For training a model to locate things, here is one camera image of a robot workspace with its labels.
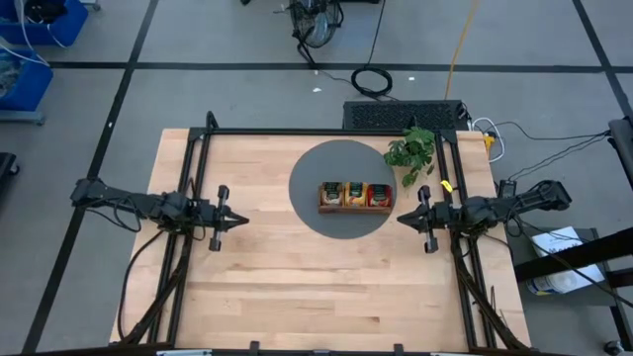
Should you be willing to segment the red strawberry tea packet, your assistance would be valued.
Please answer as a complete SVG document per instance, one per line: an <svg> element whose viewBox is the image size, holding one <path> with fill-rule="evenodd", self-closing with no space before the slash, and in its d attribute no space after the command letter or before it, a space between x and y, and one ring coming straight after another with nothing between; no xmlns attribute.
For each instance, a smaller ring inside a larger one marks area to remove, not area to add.
<svg viewBox="0 0 633 356"><path fill-rule="evenodd" d="M368 206L390 208L393 205L393 190L387 184L370 184L368 186Z"/></svg>

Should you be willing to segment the black diagonal beam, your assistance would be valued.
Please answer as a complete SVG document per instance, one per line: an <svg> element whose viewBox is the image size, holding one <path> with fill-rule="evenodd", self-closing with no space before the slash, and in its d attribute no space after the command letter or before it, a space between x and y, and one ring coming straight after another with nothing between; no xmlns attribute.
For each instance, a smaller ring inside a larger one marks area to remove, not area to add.
<svg viewBox="0 0 633 356"><path fill-rule="evenodd" d="M633 255L633 227L514 267L518 282Z"/></svg>

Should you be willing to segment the black perforated computer case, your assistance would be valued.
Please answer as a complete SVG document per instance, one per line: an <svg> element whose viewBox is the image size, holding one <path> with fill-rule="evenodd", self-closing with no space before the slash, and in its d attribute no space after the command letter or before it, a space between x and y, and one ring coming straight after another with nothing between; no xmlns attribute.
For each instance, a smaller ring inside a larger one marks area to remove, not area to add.
<svg viewBox="0 0 633 356"><path fill-rule="evenodd" d="M349 101L343 104L345 130L401 131L419 127L428 131L466 131L471 121L460 100Z"/></svg>

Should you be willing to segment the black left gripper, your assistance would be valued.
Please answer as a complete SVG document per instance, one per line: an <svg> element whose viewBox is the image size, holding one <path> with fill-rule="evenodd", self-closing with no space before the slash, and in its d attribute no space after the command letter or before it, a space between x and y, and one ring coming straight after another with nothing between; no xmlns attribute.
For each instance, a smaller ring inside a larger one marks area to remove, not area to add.
<svg viewBox="0 0 633 356"><path fill-rule="evenodd" d="M247 224L249 218L243 217L233 211L228 211L226 201L229 195L229 188L226 185L220 185L218 190L218 204L213 205L209 200L198 200L195 209L195 227L199 227L203 233L206 228L210 227L212 237L209 242L209 249L218 252L222 248L221 234L224 229L224 220L226 218L232 220L226 222L226 231L232 228Z"/></svg>

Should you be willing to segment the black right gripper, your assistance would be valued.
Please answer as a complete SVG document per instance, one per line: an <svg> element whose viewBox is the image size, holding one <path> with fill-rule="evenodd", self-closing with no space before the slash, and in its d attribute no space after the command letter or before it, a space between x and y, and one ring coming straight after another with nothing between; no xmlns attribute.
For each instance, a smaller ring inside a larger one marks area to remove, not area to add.
<svg viewBox="0 0 633 356"><path fill-rule="evenodd" d="M456 232L457 223L460 219L460 210L455 208L451 203L439 202L430 205L431 198L430 188L427 185L422 185L417 191L418 199L420 201L419 209L415 209L410 213L403 214L397 217L397 221L409 228L412 228L416 233L425 232L427 234L426 241L424 243L424 251L427 254L434 253L439 249L438 240L434 235L436 229L448 229L450 237L450 248L453 254L461 253L461 242L459 241L458 234Z"/></svg>

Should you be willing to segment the white papers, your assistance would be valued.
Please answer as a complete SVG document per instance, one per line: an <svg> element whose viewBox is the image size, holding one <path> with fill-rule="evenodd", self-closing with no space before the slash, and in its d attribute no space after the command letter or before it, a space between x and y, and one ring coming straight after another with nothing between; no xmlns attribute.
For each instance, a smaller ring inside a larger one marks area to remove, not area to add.
<svg viewBox="0 0 633 356"><path fill-rule="evenodd" d="M590 230L575 229L571 226L543 232L530 237L534 250L539 257L545 257L565 249L577 247L593 240ZM596 264L578 267L580 272L566 270L543 277L532 278L526 282L529 292L536 296L564 295L591 286L592 282L604 281L602 271Z"/></svg>

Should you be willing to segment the blue storage bin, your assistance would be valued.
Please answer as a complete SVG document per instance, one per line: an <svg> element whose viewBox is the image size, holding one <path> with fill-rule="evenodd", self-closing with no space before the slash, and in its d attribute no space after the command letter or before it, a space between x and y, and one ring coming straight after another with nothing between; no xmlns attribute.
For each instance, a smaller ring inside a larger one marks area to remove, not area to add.
<svg viewBox="0 0 633 356"><path fill-rule="evenodd" d="M38 106L52 77L33 50L0 48L0 123L41 126L45 116Z"/></svg>
<svg viewBox="0 0 633 356"><path fill-rule="evenodd" d="M79 0L0 0L0 38L12 45L67 47L87 17Z"/></svg>

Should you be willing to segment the grey round mat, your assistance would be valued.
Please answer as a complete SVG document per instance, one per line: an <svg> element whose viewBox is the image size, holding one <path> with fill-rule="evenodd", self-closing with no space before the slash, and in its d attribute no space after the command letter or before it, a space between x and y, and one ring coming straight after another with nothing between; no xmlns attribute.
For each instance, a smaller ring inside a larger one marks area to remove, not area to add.
<svg viewBox="0 0 633 356"><path fill-rule="evenodd" d="M383 225L383 214L321 214L318 189L323 182L388 184L398 193L398 182L383 154L356 140L330 140L309 149L293 167L289 197L301 221L312 230L336 239L364 237Z"/></svg>

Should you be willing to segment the orange mango tea packet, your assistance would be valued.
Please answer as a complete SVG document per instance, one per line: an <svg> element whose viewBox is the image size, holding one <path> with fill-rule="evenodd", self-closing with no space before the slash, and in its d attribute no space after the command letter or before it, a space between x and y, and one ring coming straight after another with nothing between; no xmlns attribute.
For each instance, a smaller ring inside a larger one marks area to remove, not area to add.
<svg viewBox="0 0 633 356"><path fill-rule="evenodd" d="M346 182L344 205L346 207L365 207L367 205L368 184L365 182Z"/></svg>

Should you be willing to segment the wooden tea organizer box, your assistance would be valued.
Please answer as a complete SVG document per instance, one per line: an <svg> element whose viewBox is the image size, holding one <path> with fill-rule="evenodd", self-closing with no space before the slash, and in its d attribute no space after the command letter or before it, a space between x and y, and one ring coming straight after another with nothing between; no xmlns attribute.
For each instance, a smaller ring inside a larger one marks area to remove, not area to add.
<svg viewBox="0 0 633 356"><path fill-rule="evenodd" d="M393 190L393 205L390 208L385 207L369 207L368 206L368 193L367 193L367 205L365 207L346 207L344 205L344 189L345 183L343 184L343 203L341 206L321 206L319 204L319 188L318 188L318 212L320 214L371 214L371 215L389 215L394 206L395 193Z"/></svg>

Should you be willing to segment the beige apple tea packet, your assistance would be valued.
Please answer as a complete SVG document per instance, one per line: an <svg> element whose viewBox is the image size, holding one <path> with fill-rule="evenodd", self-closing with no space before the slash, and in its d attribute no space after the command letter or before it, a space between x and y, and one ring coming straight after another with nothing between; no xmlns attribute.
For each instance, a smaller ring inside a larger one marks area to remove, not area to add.
<svg viewBox="0 0 633 356"><path fill-rule="evenodd" d="M322 182L319 188L321 206L341 206L343 203L343 184L341 182Z"/></svg>

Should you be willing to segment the black aluminium table frame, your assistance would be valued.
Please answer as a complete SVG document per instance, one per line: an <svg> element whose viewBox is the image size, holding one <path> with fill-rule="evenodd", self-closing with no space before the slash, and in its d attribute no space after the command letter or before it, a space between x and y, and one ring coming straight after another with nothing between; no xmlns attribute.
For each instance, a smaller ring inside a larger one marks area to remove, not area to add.
<svg viewBox="0 0 633 356"><path fill-rule="evenodd" d="M295 213L291 172L308 150L352 139L384 150L392 133L339 130L218 129L208 146L203 177L201 143L185 129L163 131L148 189L180 184L214 200L220 185L248 224L229 232L220 251L198 235L181 301L169 299L157 325L159 339L182 348L462 352L500 344L473 297L458 284L446 232L428 254L423 238L388 219L355 239L329 238Z"/></svg>

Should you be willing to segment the black floor fan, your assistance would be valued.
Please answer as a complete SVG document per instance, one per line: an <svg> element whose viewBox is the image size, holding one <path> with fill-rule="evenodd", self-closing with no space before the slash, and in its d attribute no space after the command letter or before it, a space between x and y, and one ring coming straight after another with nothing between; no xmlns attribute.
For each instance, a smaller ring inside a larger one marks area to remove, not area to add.
<svg viewBox="0 0 633 356"><path fill-rule="evenodd" d="M328 44L344 20L338 0L290 0L288 9L293 37L311 48Z"/></svg>

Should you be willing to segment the green potted plant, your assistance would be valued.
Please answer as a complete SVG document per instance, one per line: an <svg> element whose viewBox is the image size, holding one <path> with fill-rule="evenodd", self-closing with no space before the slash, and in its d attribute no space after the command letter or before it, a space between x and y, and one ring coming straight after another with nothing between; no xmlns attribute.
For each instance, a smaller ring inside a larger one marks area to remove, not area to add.
<svg viewBox="0 0 633 356"><path fill-rule="evenodd" d="M407 170L402 178L402 185L408 188L419 177L433 172L436 142L433 132L419 127L404 129L403 134L402 139L389 143L389 149L383 157L387 165Z"/></svg>

